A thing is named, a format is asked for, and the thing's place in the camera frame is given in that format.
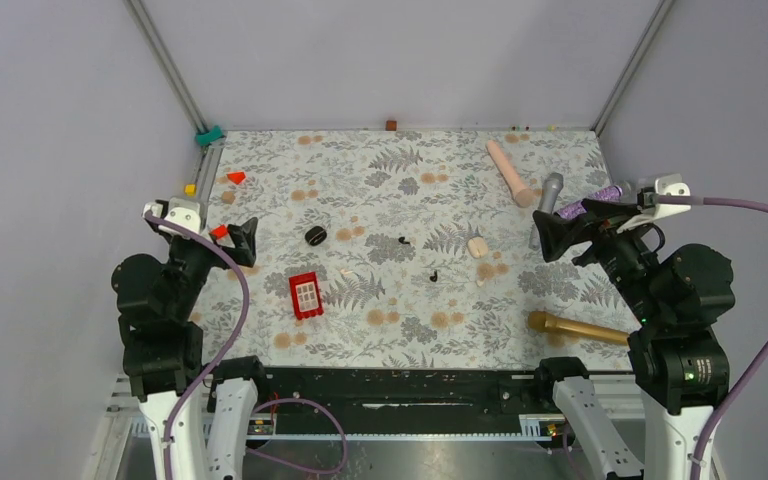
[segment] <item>purple can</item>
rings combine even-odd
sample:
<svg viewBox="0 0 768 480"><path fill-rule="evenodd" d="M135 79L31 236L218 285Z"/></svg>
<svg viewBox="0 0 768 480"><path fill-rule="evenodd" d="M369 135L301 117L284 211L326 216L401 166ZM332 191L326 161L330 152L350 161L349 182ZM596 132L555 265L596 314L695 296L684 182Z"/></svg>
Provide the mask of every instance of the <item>purple can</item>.
<svg viewBox="0 0 768 480"><path fill-rule="evenodd" d="M587 198L590 198L592 200L601 200L603 202L614 202L620 199L623 194L623 188L620 185L611 185L610 187L605 187L602 190L599 190L598 192L592 193L587 196ZM569 220L571 218L575 218L582 213L586 212L587 210L584 209L584 206L581 205L581 200L577 202L570 203L569 205L560 208L558 211L555 212L555 215L564 218L566 220Z"/></svg>

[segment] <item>green clamp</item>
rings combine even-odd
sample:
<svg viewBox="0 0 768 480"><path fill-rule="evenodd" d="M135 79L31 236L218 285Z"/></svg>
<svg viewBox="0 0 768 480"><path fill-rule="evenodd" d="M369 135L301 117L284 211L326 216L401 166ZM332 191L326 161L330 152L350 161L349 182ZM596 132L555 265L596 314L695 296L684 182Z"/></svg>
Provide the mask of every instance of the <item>green clamp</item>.
<svg viewBox="0 0 768 480"><path fill-rule="evenodd" d="M215 125L209 132L196 135L196 143L198 143L200 147L206 147L224 136L225 134L222 133L222 129L219 128L219 125Z"/></svg>

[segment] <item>wall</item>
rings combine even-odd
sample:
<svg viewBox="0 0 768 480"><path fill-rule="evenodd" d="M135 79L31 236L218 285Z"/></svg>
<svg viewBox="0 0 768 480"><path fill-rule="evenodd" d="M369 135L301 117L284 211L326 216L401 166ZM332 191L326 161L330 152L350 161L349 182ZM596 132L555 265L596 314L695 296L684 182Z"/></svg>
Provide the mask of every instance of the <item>wall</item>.
<svg viewBox="0 0 768 480"><path fill-rule="evenodd" d="M696 194L768 202L768 1L676 2L602 142L617 178L678 171ZM666 251L733 261L737 306L716 332L734 381L768 337L768 217L701 207L664 226ZM729 480L768 478L768 361L718 435Z"/></svg>
<svg viewBox="0 0 768 480"><path fill-rule="evenodd" d="M589 127L657 0L145 0L226 129Z"/></svg>
<svg viewBox="0 0 768 480"><path fill-rule="evenodd" d="M139 214L192 134L121 2L0 2L0 479L79 477L121 368L110 274L165 250Z"/></svg>

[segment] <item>floral pattern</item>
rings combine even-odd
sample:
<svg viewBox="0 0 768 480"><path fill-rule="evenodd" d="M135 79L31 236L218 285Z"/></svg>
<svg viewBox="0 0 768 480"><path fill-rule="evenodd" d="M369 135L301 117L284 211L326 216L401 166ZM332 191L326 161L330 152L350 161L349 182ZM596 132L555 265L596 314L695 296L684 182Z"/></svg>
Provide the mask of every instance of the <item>floral pattern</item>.
<svg viewBox="0 0 768 480"><path fill-rule="evenodd" d="M538 193L564 175L558 207L608 185L591 132L230 132L208 227L260 219L251 307L229 355L267 365L529 369L575 355L628 370L626 349L528 329L544 310L631 331L636 322L596 266L545 264L528 247L533 208L518 208L487 154L496 140ZM239 185L225 174L244 171ZM328 237L311 247L304 234ZM475 259L466 242L483 236ZM287 278L314 271L325 314L297 321ZM237 321L239 283L214 269L191 320L205 360Z"/></svg>

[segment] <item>black wire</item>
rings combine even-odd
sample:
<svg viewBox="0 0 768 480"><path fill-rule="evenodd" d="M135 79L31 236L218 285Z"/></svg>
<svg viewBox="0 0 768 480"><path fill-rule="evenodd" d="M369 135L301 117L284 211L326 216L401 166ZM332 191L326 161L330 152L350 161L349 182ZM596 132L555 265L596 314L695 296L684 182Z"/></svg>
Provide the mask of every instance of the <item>black wire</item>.
<svg viewBox="0 0 768 480"><path fill-rule="evenodd" d="M658 247L655 248L655 250L653 250L652 253L658 253L658 251L664 248L664 245L666 245L667 237L664 235L664 231L661 230L661 227L655 225L654 223L651 225L652 225L652 229L655 230L655 233L658 234Z"/></svg>

